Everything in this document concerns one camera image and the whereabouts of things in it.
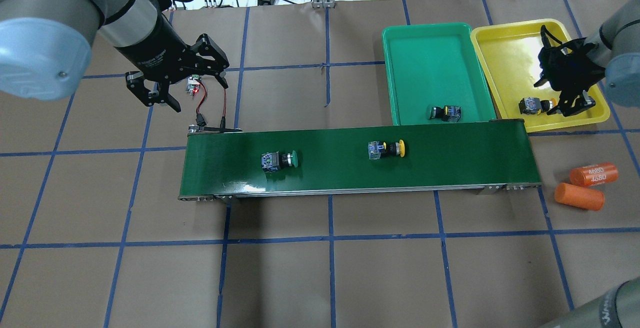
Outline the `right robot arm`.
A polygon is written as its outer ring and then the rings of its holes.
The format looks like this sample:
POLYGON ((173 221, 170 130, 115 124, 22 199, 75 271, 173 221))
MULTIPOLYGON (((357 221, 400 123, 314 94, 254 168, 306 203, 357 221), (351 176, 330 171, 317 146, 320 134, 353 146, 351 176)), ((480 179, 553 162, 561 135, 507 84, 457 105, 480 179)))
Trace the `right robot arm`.
POLYGON ((640 0, 628 0, 587 38, 562 42, 542 25, 541 74, 534 86, 549 83, 559 93, 546 114, 569 117, 594 107, 589 90, 603 79, 613 88, 638 89, 639 29, 640 0))

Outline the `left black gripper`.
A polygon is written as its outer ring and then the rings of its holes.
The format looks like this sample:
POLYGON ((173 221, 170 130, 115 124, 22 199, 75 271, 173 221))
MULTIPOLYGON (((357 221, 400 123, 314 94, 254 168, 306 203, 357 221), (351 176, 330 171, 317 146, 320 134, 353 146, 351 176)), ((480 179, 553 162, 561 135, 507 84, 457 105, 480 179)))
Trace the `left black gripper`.
POLYGON ((186 44, 162 13, 146 38, 116 50, 137 68, 125 73, 126 88, 146 106, 166 104, 180 113, 181 105, 170 94, 170 84, 190 75, 211 76, 223 89, 229 88, 229 61, 224 51, 207 34, 200 35, 194 45, 186 44))

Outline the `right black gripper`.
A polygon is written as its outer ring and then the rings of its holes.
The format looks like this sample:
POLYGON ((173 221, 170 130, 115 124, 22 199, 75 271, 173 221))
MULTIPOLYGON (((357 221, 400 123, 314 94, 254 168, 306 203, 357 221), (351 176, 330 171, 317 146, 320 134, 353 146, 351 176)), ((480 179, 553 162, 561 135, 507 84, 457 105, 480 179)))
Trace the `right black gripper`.
POLYGON ((595 64, 588 54, 598 48, 597 43, 586 43, 585 38, 561 42, 554 38, 541 38, 538 54, 541 73, 535 88, 549 83, 560 92, 558 103, 546 115, 574 116, 596 106, 587 91, 605 77, 605 68, 595 64))

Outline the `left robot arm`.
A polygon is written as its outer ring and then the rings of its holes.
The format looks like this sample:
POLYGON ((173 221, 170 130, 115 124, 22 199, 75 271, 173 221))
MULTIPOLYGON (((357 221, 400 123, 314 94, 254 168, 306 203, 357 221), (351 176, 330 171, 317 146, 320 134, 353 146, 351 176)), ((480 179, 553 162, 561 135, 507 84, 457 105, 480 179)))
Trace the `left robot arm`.
POLYGON ((192 75, 228 84, 226 54, 206 34, 186 44, 163 15, 173 0, 1 0, 0 88, 16 97, 42 101, 70 97, 103 36, 135 66, 126 87, 150 106, 180 112, 169 93, 192 75))

